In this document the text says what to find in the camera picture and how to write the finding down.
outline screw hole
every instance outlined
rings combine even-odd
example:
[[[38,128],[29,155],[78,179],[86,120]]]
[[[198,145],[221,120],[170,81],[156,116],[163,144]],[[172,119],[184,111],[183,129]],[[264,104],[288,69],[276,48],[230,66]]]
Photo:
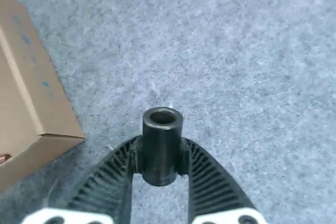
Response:
[[[175,116],[167,111],[154,112],[150,118],[154,123],[158,124],[171,124],[175,122]]]
[[[244,215],[239,218],[239,224],[258,224],[255,218]]]
[[[62,217],[53,217],[44,224],[64,224],[64,219]]]

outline box flap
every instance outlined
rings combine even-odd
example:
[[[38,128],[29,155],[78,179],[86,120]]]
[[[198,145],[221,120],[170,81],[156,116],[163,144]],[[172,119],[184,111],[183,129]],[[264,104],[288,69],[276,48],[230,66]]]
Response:
[[[36,133],[84,137],[24,6],[17,0],[0,6],[0,46]]]
[[[24,152],[0,165],[0,193],[82,141],[82,138],[78,137],[42,136],[40,138]]]

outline carpet floor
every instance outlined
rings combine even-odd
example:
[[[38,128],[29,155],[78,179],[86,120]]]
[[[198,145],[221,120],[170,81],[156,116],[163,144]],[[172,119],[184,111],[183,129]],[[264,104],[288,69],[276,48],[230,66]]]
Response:
[[[161,105],[270,224],[334,222],[336,0],[20,1],[87,140],[2,193],[0,223],[62,198]],[[136,176],[131,223],[187,223],[187,186]]]

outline cardboard box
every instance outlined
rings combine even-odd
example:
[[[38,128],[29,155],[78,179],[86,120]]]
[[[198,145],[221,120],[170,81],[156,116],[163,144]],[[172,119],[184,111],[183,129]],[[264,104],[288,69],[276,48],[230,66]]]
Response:
[[[84,139],[34,26],[17,0],[0,0],[0,191]]]

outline hollow cylinder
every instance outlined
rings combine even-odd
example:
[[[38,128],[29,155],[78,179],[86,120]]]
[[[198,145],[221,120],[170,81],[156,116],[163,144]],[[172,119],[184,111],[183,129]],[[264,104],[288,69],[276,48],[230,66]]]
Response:
[[[141,149],[143,179],[154,186],[174,182],[181,153],[182,114],[171,108],[152,108],[143,115]]]

